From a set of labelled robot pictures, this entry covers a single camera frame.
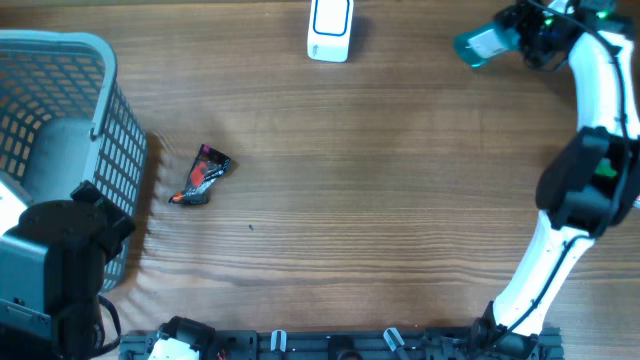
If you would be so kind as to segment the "blue mouthwash bottle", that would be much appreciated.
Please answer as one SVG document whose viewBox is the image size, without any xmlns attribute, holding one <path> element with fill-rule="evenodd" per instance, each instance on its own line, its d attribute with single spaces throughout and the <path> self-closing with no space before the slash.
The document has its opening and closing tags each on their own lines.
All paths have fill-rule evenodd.
<svg viewBox="0 0 640 360">
<path fill-rule="evenodd" d="M 458 57 L 472 68 L 481 67 L 490 59 L 519 48 L 520 35 L 514 28 L 491 22 L 473 31 L 460 34 L 453 46 Z"/>
</svg>

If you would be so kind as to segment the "black red snack wrapper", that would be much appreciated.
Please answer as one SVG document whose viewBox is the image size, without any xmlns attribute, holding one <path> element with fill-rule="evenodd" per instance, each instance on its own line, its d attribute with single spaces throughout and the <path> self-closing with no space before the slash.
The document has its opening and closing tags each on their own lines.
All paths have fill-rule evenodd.
<svg viewBox="0 0 640 360">
<path fill-rule="evenodd" d="M 178 205 L 203 205 L 209 202 L 209 190 L 230 169 L 232 159 L 226 154 L 202 144 L 186 177 L 184 189 L 172 195 L 168 202 Z"/>
</svg>

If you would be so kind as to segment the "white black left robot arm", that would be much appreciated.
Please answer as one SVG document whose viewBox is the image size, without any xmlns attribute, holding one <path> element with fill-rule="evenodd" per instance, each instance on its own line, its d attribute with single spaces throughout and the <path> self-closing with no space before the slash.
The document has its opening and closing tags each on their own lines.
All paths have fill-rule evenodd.
<svg viewBox="0 0 640 360">
<path fill-rule="evenodd" d="M 1 356 L 217 359 L 216 331 L 174 317 L 135 349 L 101 294 L 105 266 L 123 250 L 133 218 L 89 181 L 67 200 L 28 207 L 1 237 Z"/>
</svg>

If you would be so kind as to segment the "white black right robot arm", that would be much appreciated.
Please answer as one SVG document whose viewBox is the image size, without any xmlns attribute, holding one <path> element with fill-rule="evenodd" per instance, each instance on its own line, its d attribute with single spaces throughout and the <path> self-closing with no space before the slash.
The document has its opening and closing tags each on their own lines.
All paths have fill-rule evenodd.
<svg viewBox="0 0 640 360">
<path fill-rule="evenodd" d="M 639 117 L 631 60 L 634 28 L 612 1 L 517 1 L 458 35 L 471 67 L 507 52 L 536 71 L 569 66 L 575 136 L 543 171 L 531 242 L 505 289 L 466 330 L 437 332 L 435 352 L 464 359 L 547 359 L 561 351 L 546 314 L 581 256 L 639 198 Z"/>
</svg>

